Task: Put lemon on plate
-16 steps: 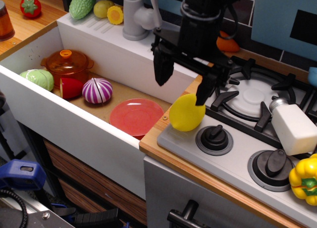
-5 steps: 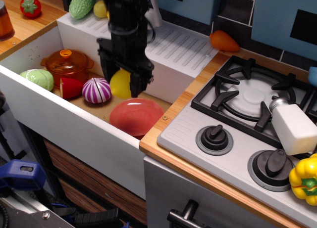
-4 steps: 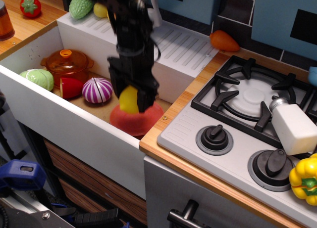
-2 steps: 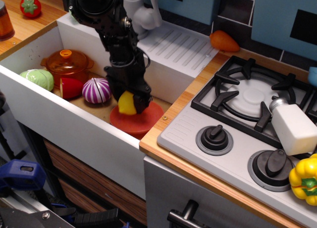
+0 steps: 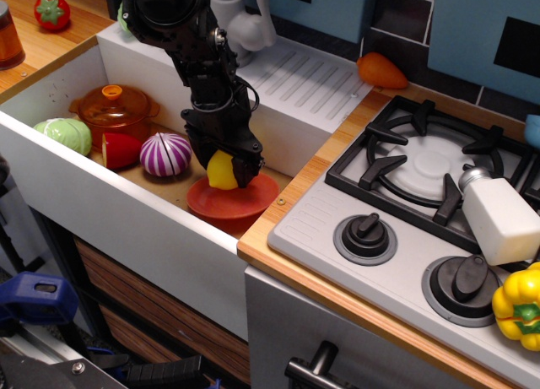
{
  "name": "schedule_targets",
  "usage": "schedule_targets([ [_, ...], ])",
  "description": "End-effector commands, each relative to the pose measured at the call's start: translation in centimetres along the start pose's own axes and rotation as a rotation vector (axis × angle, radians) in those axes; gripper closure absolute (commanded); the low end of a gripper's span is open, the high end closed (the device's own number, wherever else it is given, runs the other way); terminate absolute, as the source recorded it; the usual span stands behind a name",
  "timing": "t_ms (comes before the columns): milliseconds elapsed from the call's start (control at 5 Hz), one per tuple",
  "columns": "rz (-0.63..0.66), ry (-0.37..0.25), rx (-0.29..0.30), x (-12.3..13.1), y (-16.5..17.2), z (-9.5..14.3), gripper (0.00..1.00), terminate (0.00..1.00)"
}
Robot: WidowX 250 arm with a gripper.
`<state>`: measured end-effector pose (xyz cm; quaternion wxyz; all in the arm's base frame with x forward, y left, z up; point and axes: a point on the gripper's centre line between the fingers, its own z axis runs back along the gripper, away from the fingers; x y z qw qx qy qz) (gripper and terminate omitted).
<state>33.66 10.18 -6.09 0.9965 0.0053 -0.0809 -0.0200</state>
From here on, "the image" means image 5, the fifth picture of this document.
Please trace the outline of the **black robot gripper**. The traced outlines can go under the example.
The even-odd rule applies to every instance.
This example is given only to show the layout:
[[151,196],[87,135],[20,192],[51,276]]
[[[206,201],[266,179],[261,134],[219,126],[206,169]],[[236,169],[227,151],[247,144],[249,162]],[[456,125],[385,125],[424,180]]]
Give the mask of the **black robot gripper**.
[[222,106],[207,109],[194,105],[181,112],[193,153],[199,164],[208,163],[218,151],[234,156],[233,175],[239,188],[246,188],[262,168],[262,143],[250,129],[251,102],[246,89],[235,89]]

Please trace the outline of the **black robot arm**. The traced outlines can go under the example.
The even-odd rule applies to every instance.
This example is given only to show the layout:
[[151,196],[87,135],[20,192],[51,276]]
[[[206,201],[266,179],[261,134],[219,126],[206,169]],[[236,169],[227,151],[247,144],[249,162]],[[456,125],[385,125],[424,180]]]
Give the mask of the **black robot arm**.
[[122,0],[121,10],[129,31],[163,50],[190,89],[192,106],[181,117],[199,163],[207,167],[218,151],[230,154],[237,185],[247,187],[264,164],[262,144],[249,128],[258,104],[236,73],[236,55],[208,1]]

